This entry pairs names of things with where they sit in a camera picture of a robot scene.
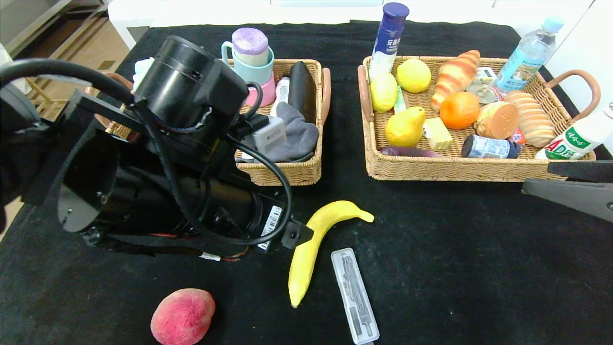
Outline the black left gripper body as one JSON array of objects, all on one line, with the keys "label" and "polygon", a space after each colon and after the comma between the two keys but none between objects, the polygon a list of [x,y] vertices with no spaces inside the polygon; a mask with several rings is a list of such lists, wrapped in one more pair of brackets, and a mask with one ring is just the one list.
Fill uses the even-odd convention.
[{"label": "black left gripper body", "polygon": [[236,240],[254,240],[276,231],[285,202],[254,183],[206,181],[205,225]]}]

